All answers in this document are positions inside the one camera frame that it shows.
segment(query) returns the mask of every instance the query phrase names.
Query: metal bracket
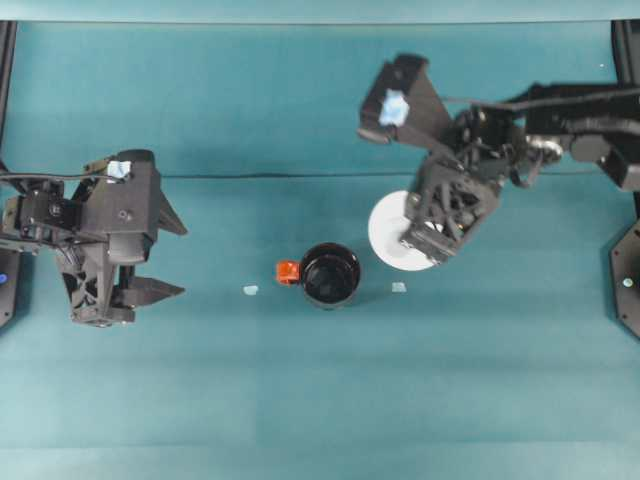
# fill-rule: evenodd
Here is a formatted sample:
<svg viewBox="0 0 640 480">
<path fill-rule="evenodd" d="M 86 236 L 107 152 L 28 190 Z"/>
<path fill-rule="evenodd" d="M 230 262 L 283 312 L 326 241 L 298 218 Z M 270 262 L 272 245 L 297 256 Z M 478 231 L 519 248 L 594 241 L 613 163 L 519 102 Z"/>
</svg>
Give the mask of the metal bracket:
<svg viewBox="0 0 640 480">
<path fill-rule="evenodd" d="M 13 317 L 20 271 L 20 253 L 0 250 L 0 327 Z"/>
<path fill-rule="evenodd" d="M 611 250 L 618 318 L 640 337 L 640 220 Z"/>
</svg>

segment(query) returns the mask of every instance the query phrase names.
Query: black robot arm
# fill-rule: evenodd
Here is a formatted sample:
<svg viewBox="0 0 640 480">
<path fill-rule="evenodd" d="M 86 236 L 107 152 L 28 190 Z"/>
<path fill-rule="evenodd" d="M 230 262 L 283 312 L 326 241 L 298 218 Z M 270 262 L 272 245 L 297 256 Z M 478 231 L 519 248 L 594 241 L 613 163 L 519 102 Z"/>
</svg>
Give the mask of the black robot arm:
<svg viewBox="0 0 640 480">
<path fill-rule="evenodd" d="M 429 151 L 409 187 L 398 239 L 433 264 L 456 255 L 499 203 L 511 181 L 531 187 L 546 166 L 569 153 L 597 164 L 625 191 L 640 190 L 640 87 L 620 84 L 532 85 L 504 102 L 440 97 L 428 62 L 400 55 L 385 63 L 360 109 L 358 134 L 375 143 Z M 445 103 L 469 108 L 451 118 Z M 640 222 L 612 251 L 618 316 L 640 336 L 640 295 L 633 255 Z"/>
</svg>

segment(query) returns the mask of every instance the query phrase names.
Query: black wire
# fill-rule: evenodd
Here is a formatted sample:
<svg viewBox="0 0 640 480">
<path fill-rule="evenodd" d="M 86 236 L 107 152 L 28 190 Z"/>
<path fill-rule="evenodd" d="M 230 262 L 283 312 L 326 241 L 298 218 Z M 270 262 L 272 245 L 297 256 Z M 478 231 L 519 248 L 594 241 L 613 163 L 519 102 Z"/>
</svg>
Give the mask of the black wire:
<svg viewBox="0 0 640 480">
<path fill-rule="evenodd" d="M 53 181 L 70 181 L 70 180 L 86 180 L 95 178 L 98 180 L 113 180 L 114 182 L 124 182 L 123 178 L 112 177 L 111 175 L 103 175 L 100 173 L 85 173 L 81 175 L 53 175 L 49 173 L 0 173 L 0 180 L 53 180 Z"/>
<path fill-rule="evenodd" d="M 610 100 L 617 97 L 626 97 L 629 95 L 640 94 L 640 87 L 627 88 L 625 90 L 607 90 L 604 92 L 589 93 L 587 95 L 579 95 L 575 97 L 565 98 L 541 98 L 538 100 L 524 100 L 522 102 L 487 102 L 484 100 L 477 100 L 475 98 L 466 97 L 438 97 L 444 103 L 466 103 L 468 105 L 475 105 L 478 107 L 493 108 L 496 110 L 507 110 L 510 112 L 518 112 L 520 110 L 527 110 L 530 108 L 541 107 L 553 107 L 557 105 L 572 105 L 576 103 L 591 102 L 594 100 Z"/>
</svg>

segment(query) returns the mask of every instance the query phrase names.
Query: cable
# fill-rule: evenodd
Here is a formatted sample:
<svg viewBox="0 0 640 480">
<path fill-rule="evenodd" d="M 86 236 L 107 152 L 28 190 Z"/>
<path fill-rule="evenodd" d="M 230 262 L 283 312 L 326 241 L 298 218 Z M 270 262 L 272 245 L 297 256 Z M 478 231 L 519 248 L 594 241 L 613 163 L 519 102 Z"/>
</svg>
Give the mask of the cable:
<svg viewBox="0 0 640 480">
<path fill-rule="evenodd" d="M 611 100 L 612 98 L 626 97 L 629 95 L 639 95 L 640 87 L 627 88 L 625 90 L 607 90 L 604 92 L 589 93 L 587 95 L 579 95 L 568 98 L 541 98 L 538 100 L 524 100 L 521 102 L 487 102 L 477 100 L 475 98 L 465 97 L 438 97 L 444 103 L 466 103 L 477 107 L 493 108 L 496 110 L 507 110 L 510 112 L 518 112 L 531 108 L 553 107 L 557 105 L 573 105 L 576 103 L 591 102 L 595 100 Z"/>
<path fill-rule="evenodd" d="M 602 175 L 602 170 L 575 170 L 573 172 L 540 172 L 540 175 L 547 176 L 571 176 L 571 175 Z"/>
<path fill-rule="evenodd" d="M 70 180 L 86 180 L 95 178 L 98 180 L 112 180 L 116 183 L 122 183 L 125 178 L 112 177 L 111 175 L 103 175 L 100 173 L 85 173 L 81 175 L 53 175 L 49 173 L 0 173 L 1 180 L 54 180 L 54 181 L 70 181 Z"/>
</svg>

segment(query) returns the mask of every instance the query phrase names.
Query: white plate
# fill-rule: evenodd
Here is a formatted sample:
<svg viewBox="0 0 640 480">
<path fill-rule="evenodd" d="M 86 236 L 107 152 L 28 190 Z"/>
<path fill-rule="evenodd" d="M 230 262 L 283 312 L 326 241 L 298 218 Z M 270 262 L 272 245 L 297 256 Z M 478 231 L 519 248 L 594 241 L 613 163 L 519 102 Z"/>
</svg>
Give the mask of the white plate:
<svg viewBox="0 0 640 480">
<path fill-rule="evenodd" d="M 399 241 L 411 222 L 404 216 L 407 191 L 393 192 L 380 200 L 369 217 L 369 242 L 376 255 L 387 265 L 399 270 L 416 272 L 435 264 L 415 248 Z"/>
</svg>

